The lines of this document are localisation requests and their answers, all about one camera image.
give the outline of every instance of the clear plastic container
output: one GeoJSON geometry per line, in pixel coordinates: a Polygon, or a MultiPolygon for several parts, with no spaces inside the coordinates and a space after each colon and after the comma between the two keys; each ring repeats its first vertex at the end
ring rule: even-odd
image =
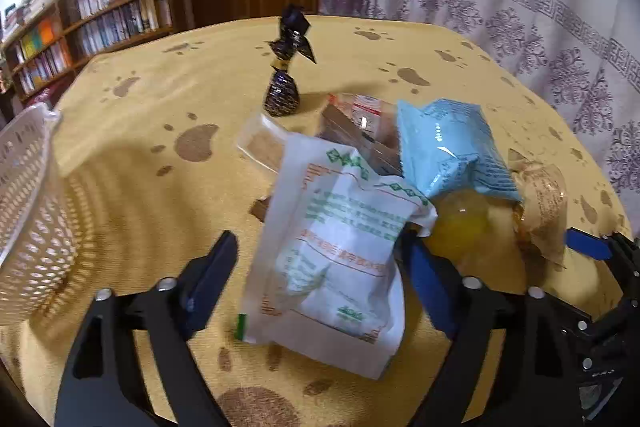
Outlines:
{"type": "Polygon", "coordinates": [[[263,113],[252,116],[238,135],[238,149],[265,169],[278,173],[287,130],[263,113]]]}

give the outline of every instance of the plastic basket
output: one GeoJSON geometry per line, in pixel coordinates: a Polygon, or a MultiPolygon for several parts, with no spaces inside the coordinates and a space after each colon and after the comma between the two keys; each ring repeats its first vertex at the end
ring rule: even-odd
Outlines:
{"type": "Polygon", "coordinates": [[[59,119],[37,103],[0,132],[0,325],[27,318],[76,257],[52,155],[59,119]]]}

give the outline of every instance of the white plastic bag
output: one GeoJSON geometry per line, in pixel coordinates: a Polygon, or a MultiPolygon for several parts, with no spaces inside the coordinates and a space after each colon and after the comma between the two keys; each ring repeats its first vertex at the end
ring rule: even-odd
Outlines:
{"type": "Polygon", "coordinates": [[[376,174],[355,148],[290,134],[244,290],[242,339],[379,378],[404,331],[394,243],[405,222],[428,235],[435,219],[425,197],[376,174]]]}

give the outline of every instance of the table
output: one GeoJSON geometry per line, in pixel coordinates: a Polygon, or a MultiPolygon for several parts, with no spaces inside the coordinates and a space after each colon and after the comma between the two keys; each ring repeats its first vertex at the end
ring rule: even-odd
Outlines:
{"type": "MultiPolygon", "coordinates": [[[[278,121],[312,134],[328,92],[424,105],[439,97],[482,105],[503,157],[514,148],[564,174],[568,224],[600,234],[629,222],[598,166],[561,117],[480,48],[445,28],[311,17],[318,64],[296,57],[290,73],[300,111],[278,121]]],[[[273,182],[236,149],[242,124],[261,108],[271,74],[266,42],[275,18],[193,30],[95,57],[59,104],[54,150],[72,202],[79,256],[66,287],[29,321],[2,328],[0,352],[27,398],[52,423],[70,345],[97,289],[144,291],[176,275],[229,229],[239,261],[209,323],[190,341],[195,360],[235,425],[405,425],[433,381],[449,341],[433,330],[405,284],[406,330],[379,381],[278,346],[234,340],[244,279],[262,224],[248,213],[273,182]]],[[[531,274],[496,217],[504,248],[478,253],[465,271],[494,289],[524,291],[531,274]]],[[[567,250],[566,269],[542,266],[540,284],[599,315],[620,297],[604,264],[567,250]]],[[[172,418],[148,339],[136,337],[156,411],[172,418]]],[[[467,413],[486,402],[501,336],[492,336],[467,413]]]]}

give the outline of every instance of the food package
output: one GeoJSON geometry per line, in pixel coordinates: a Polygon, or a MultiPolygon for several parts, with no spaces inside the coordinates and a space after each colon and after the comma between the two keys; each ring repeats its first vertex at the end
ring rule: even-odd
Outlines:
{"type": "Polygon", "coordinates": [[[427,198],[471,187],[520,201],[479,105],[441,98],[418,109],[400,101],[398,131],[404,177],[427,198]]]}
{"type": "Polygon", "coordinates": [[[350,146],[290,133],[246,280],[238,337],[379,378],[404,331],[392,250],[433,205],[350,146]]]}
{"type": "Polygon", "coordinates": [[[564,266],[567,198],[562,172],[555,165],[530,161],[513,149],[508,159],[522,195],[522,204],[514,211],[521,250],[534,247],[545,259],[564,266]]]}
{"type": "Polygon", "coordinates": [[[329,104],[322,111],[320,131],[316,136],[355,147],[377,174],[402,176],[398,149],[391,149],[364,134],[334,105],[329,104]]]}
{"type": "Polygon", "coordinates": [[[244,124],[237,146],[249,158],[277,174],[288,134],[267,115],[258,113],[244,124]]]}
{"type": "Polygon", "coordinates": [[[340,109],[357,128],[373,140],[389,149],[398,149],[396,107],[393,104],[372,96],[347,92],[329,94],[329,104],[340,109]]]}

